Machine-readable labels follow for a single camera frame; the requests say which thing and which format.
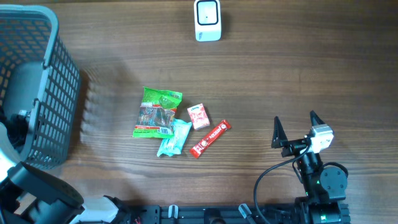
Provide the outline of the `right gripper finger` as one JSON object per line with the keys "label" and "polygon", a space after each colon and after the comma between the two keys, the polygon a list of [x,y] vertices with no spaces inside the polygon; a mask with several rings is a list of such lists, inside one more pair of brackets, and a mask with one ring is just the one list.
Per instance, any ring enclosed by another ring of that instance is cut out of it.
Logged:
{"label": "right gripper finger", "polygon": [[288,139],[278,116],[274,118],[274,131],[271,148],[281,148],[287,145]]}
{"label": "right gripper finger", "polygon": [[310,121],[312,126],[324,124],[324,121],[320,119],[320,117],[316,114],[316,112],[314,112],[314,110],[311,110],[310,112]]}

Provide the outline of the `red Nescafe stick sachet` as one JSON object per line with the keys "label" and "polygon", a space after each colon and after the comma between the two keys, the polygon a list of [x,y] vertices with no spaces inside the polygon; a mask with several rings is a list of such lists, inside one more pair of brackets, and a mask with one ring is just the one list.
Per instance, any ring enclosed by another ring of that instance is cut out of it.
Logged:
{"label": "red Nescafe stick sachet", "polygon": [[198,159],[221,135],[231,128],[229,122],[222,120],[212,131],[210,131],[198,144],[190,149],[191,155]]}

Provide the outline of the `red tissue pack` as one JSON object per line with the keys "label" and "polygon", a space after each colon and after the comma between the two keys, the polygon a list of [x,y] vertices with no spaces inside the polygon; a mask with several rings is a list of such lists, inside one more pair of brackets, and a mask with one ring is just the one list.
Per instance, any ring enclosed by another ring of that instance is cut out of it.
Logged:
{"label": "red tissue pack", "polygon": [[210,125],[210,120],[208,119],[205,107],[202,103],[189,107],[187,111],[195,130],[205,128]]}

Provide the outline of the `mint green pack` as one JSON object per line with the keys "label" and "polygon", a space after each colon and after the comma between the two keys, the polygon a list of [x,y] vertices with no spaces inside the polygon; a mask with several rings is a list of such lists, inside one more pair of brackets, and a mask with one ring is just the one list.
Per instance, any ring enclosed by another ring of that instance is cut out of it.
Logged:
{"label": "mint green pack", "polygon": [[181,119],[175,119],[172,123],[174,136],[170,139],[163,139],[157,157],[166,155],[172,157],[174,155],[180,155],[183,150],[183,146],[188,137],[188,134],[192,128],[192,122],[185,122]]}

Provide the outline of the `green snack bag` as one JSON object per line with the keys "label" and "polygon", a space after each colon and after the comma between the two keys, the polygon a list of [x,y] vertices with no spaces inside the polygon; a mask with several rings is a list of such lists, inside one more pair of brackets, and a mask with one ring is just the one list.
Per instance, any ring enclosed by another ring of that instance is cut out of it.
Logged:
{"label": "green snack bag", "polygon": [[183,93],[144,87],[134,138],[170,139],[174,136],[172,123]]}

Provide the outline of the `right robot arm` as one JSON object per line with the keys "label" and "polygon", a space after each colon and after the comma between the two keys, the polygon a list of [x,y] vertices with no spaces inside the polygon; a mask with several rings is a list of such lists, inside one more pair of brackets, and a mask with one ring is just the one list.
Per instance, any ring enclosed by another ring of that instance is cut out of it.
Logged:
{"label": "right robot arm", "polygon": [[295,199],[296,213],[301,223],[349,223],[346,199],[348,170],[337,162],[324,163],[320,152],[330,147],[332,128],[316,112],[310,112],[312,124],[302,139],[288,140],[280,119],[274,118],[271,147],[281,148],[282,157],[294,158],[294,171],[303,184],[304,197]]}

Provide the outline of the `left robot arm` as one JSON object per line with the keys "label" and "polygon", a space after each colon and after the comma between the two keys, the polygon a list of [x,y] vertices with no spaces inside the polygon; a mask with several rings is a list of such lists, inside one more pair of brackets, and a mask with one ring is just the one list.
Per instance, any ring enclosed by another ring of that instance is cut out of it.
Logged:
{"label": "left robot arm", "polygon": [[20,160],[25,116],[1,114],[1,223],[131,223],[116,197],[83,199],[68,183]]}

